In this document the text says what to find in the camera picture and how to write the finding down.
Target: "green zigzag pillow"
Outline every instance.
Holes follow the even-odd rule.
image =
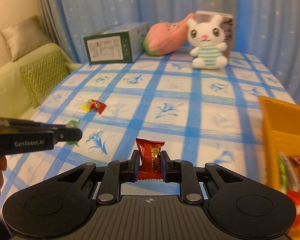
[[[28,89],[33,108],[38,107],[50,92],[68,75],[61,50],[19,68]]]

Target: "yellow plastic container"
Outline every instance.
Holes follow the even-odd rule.
[[[265,96],[259,97],[259,103],[263,112],[267,185],[280,190],[277,152],[287,156],[300,155],[300,106]],[[292,228],[289,236],[300,240],[300,226]]]

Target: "sofa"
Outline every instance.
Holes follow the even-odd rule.
[[[81,64],[73,63],[68,55],[55,43],[45,44],[24,55],[15,62],[9,62],[0,68],[0,117],[30,119],[36,112],[33,109],[28,90],[24,85],[19,67],[29,64],[56,50],[61,50],[69,73]]]

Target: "pink plush toy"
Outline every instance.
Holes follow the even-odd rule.
[[[143,47],[151,56],[162,56],[179,49],[187,41],[188,19],[194,19],[194,13],[187,15],[178,23],[157,23],[148,31]]]

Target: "tablecloth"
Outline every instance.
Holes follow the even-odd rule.
[[[258,96],[293,100],[255,56],[232,52],[229,65],[218,70],[193,69],[192,59],[182,48],[162,57],[143,54],[129,64],[83,64],[69,75],[32,120],[80,119],[83,138],[78,145],[8,156],[0,210],[14,192],[85,162],[129,159],[137,137],[165,141],[171,159],[215,162],[265,182]],[[101,115],[81,109],[91,98],[107,105]],[[157,180],[122,185],[123,194],[178,192],[178,185]]]

